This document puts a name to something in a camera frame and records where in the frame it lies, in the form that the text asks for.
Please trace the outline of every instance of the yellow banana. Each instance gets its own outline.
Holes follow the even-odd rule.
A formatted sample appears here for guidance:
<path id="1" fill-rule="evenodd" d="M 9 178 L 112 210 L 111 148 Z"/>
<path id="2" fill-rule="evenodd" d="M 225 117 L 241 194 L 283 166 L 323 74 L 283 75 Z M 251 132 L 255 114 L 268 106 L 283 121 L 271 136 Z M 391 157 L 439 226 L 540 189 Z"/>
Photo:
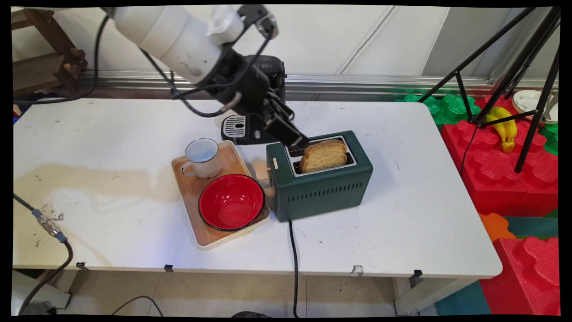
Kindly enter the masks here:
<path id="1" fill-rule="evenodd" d="M 495 107 L 491 111 L 491 114 L 496 116 L 497 119 L 502 119 L 504 117 L 512 116 L 512 114 L 509 111 L 507 111 L 506 109 L 504 109 L 502 107 Z M 502 150 L 505 153 L 510 153 L 514 149 L 514 138 L 517 135 L 517 124 L 514 120 L 510 120 L 510 121 L 502 122 L 502 123 L 500 123 L 500 125 L 503 125 L 505 127 L 505 133 L 506 133 L 506 138 L 507 138 L 507 142 L 503 141 L 503 143 L 502 143 Z"/>
<path id="2" fill-rule="evenodd" d="M 496 117 L 491 113 L 487 115 L 486 121 L 491 122 L 491 121 L 496 121 L 498 119 L 499 119 L 498 117 Z M 503 123 L 494 124 L 492 127 L 494 127 L 497 133 L 500 135 L 500 139 L 502 140 L 502 142 L 506 142 L 506 130 Z"/>

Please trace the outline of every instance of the wooden shelf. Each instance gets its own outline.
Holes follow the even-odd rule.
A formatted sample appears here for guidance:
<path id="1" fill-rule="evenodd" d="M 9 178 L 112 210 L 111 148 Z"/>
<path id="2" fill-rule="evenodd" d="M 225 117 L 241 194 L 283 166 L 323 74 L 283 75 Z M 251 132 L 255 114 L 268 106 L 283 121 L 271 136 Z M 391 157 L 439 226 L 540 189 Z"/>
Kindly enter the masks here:
<path id="1" fill-rule="evenodd" d="M 54 15 L 54 12 L 51 10 L 38 10 L 38 13 L 43 19 L 48 19 Z M 24 14 L 24 10 L 12 12 L 11 19 L 12 30 L 33 26 L 32 22 Z"/>
<path id="2" fill-rule="evenodd" d="M 63 85 L 71 95 L 79 92 L 79 74 L 85 70 L 85 52 L 72 43 L 51 10 L 22 9 L 11 13 L 12 30 L 34 26 L 55 53 L 12 62 L 13 97 Z"/>
<path id="3" fill-rule="evenodd" d="M 13 96 L 60 85 L 56 74 L 62 68 L 63 58 L 51 53 L 12 63 Z"/>

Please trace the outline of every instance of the red bowl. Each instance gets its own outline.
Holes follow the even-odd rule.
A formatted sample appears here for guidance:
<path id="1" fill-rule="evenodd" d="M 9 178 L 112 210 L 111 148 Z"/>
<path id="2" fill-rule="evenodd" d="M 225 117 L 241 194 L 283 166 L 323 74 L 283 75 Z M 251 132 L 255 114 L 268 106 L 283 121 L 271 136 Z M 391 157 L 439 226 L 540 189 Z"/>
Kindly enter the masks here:
<path id="1" fill-rule="evenodd" d="M 252 224 L 264 209 L 264 190 L 249 176 L 223 175 L 202 191 L 198 213 L 217 230 L 234 231 Z"/>

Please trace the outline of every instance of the slice of bread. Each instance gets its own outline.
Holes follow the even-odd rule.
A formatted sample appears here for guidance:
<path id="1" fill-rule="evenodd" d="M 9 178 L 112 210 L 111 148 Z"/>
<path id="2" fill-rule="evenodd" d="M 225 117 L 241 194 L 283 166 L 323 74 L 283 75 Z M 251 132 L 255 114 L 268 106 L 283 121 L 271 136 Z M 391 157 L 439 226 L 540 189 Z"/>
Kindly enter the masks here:
<path id="1" fill-rule="evenodd" d="M 300 171 L 308 173 L 343 166 L 347 147 L 340 140 L 326 140 L 307 147 L 300 161 Z"/>

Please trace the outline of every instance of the green toaster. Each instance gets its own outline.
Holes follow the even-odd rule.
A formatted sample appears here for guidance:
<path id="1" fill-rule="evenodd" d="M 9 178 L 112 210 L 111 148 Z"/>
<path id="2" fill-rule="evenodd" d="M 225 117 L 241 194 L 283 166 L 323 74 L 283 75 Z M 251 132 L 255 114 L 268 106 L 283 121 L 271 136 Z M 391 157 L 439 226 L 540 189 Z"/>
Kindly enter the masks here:
<path id="1" fill-rule="evenodd" d="M 305 218 L 361 204 L 374 170 L 353 131 L 310 138 L 309 145 L 340 140 L 347 147 L 346 164 L 301 173 L 304 149 L 281 143 L 266 146 L 266 161 L 276 218 L 280 222 Z"/>

